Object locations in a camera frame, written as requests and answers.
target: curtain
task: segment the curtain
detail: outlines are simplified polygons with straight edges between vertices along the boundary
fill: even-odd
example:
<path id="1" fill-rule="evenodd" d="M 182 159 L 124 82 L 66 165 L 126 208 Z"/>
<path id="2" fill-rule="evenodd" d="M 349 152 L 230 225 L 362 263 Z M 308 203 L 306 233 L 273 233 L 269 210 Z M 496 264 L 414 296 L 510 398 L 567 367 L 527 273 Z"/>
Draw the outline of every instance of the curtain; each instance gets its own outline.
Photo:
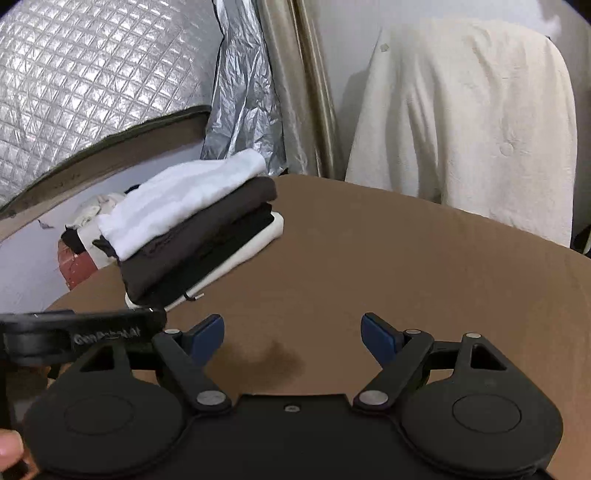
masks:
<path id="1" fill-rule="evenodd" d="M 292 173 L 345 178 L 319 36 L 305 0 L 258 0 Z"/>

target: black cloth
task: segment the black cloth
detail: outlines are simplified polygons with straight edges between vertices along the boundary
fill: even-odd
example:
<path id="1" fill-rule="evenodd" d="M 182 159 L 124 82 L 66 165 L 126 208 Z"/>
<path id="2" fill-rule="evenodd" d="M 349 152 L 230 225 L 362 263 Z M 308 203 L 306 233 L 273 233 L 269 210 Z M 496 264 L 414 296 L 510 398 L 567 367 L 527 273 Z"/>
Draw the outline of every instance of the black cloth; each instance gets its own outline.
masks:
<path id="1" fill-rule="evenodd" d="M 120 262 L 121 276 L 128 285 L 129 298 L 143 293 L 213 239 L 223 228 L 252 212 L 265 202 L 277 198 L 275 182 L 269 177 L 256 177 L 184 222 L 145 244 L 127 260 Z M 105 244 L 95 244 L 109 256 Z"/>
<path id="2" fill-rule="evenodd" d="M 132 297 L 128 290 L 129 299 L 137 305 L 147 307 L 164 308 L 170 305 L 210 272 L 222 265 L 272 222 L 271 205 L 265 203 L 222 229 L 214 238 L 199 247 L 193 255 L 161 278 L 142 296 Z"/>
<path id="3" fill-rule="evenodd" d="M 82 245 L 82 241 L 78 236 L 78 231 L 74 228 L 66 227 L 66 230 L 61 235 L 61 241 L 64 242 L 76 255 L 82 255 L 86 252 L 86 247 Z"/>

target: human hand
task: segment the human hand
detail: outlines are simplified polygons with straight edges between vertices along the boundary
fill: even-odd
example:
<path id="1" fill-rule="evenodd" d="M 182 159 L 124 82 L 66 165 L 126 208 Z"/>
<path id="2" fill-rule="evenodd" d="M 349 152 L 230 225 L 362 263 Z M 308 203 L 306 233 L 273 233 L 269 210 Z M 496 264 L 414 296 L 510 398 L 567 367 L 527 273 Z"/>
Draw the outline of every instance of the human hand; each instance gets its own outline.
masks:
<path id="1" fill-rule="evenodd" d="M 37 474 L 37 467 L 22 443 L 22 438 L 14 430 L 0 429 L 0 472 L 9 469 L 19 460 L 24 460 L 29 472 L 21 480 L 30 480 Z"/>

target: diamond quilted pattern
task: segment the diamond quilted pattern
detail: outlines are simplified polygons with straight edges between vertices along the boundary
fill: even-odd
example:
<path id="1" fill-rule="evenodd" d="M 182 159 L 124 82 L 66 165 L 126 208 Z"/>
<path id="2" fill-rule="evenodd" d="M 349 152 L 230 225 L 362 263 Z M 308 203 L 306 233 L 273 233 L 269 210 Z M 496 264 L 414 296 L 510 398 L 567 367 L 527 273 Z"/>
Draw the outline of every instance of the diamond quilted pattern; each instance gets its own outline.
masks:
<path id="1" fill-rule="evenodd" d="M 211 0 L 24 0 L 0 21 L 0 206 L 108 135 L 211 104 Z"/>

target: folded clothes stack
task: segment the folded clothes stack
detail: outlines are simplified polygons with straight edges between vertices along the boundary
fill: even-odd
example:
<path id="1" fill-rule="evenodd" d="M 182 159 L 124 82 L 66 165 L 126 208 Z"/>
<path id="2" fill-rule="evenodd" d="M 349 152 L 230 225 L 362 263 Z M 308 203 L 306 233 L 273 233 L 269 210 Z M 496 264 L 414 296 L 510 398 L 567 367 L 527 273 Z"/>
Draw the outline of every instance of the folded clothes stack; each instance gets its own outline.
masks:
<path id="1" fill-rule="evenodd" d="M 266 169 L 250 149 L 176 165 L 99 215 L 95 245 L 117 259 L 127 305 L 170 310 L 280 236 Z"/>

